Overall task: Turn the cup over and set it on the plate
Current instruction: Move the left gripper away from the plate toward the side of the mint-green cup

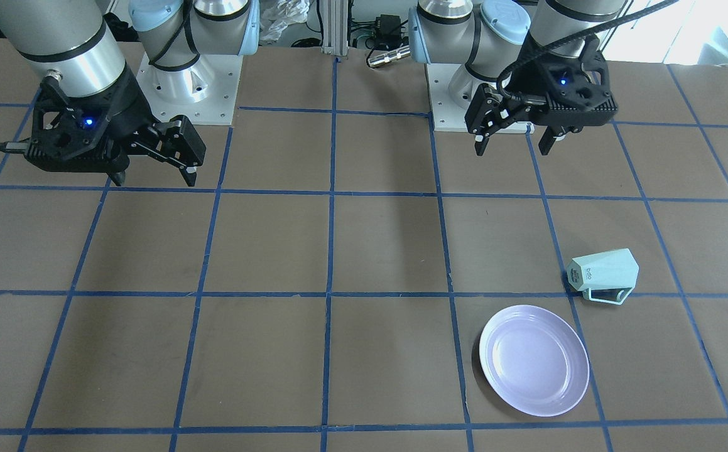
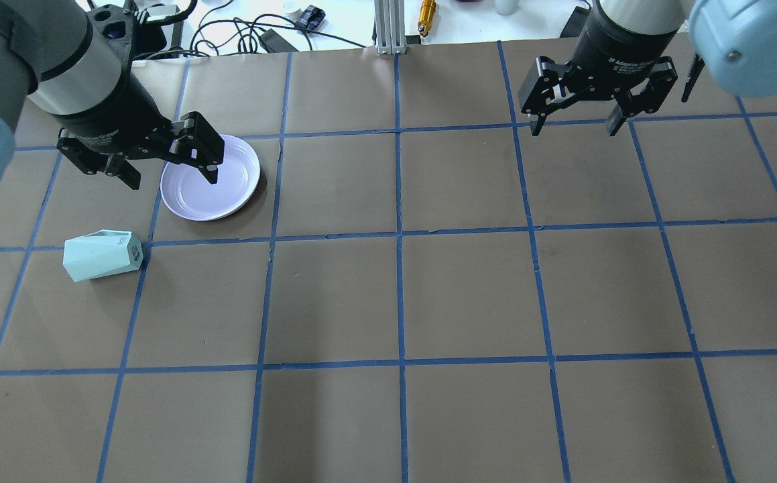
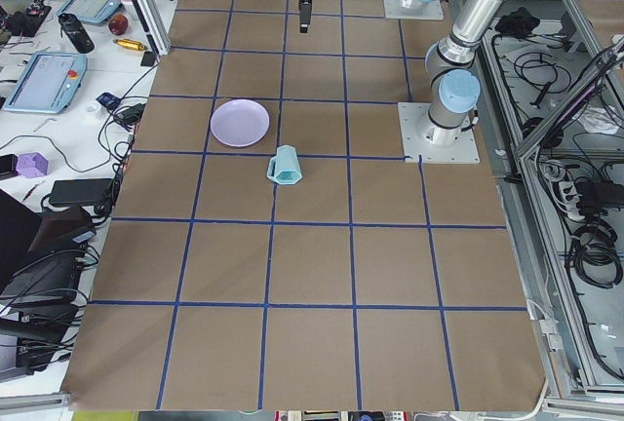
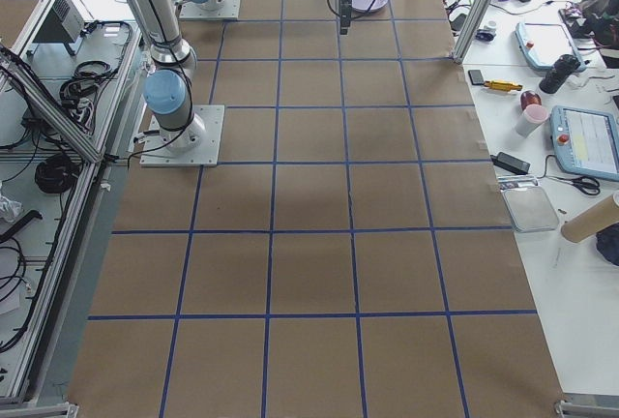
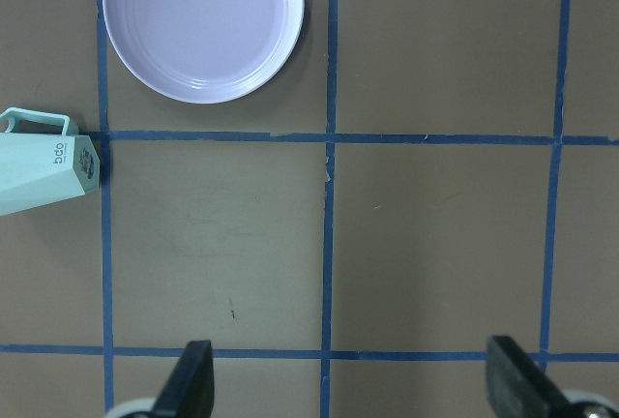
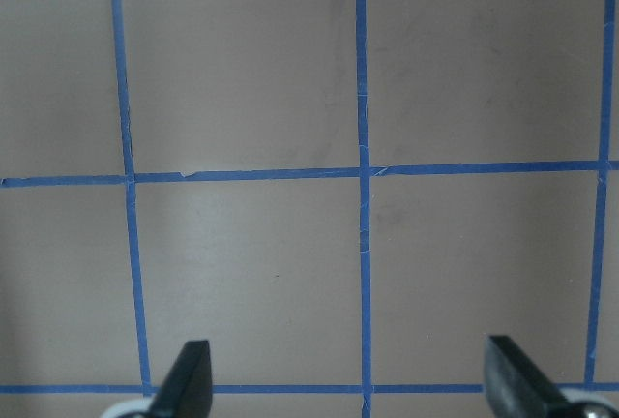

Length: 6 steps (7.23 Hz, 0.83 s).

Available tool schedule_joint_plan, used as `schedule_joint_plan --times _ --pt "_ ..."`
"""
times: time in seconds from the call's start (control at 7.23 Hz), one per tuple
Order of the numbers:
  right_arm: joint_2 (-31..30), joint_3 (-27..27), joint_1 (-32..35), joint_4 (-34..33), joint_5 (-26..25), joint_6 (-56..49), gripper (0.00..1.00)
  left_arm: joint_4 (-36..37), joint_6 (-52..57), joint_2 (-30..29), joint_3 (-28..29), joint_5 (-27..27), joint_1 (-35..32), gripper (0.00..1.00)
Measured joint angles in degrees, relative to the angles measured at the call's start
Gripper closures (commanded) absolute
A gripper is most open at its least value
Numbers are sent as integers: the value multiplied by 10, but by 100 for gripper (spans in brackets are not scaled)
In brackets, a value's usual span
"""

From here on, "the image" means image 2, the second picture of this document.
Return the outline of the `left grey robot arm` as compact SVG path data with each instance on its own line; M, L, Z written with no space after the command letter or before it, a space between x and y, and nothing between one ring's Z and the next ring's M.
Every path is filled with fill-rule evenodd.
M160 159L217 183L225 161L219 133L197 112L168 119L133 74L135 59L164 53L165 25L196 6L153 17L133 1L88 11L74 1L0 1L0 180L30 100L58 123L55 148L85 175L137 190L133 161Z

